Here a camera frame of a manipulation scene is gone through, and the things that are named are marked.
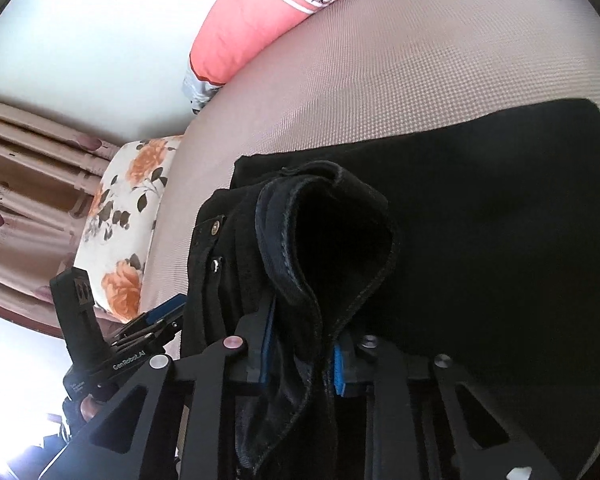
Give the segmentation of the person's left hand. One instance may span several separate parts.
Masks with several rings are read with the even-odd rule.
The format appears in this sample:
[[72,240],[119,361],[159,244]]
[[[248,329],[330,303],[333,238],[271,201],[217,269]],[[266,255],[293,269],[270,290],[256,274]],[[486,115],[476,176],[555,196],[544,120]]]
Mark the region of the person's left hand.
[[68,430],[72,434],[76,434],[99,413],[103,405],[103,402],[96,400],[91,394],[87,394],[82,400],[77,401],[65,398],[62,410]]

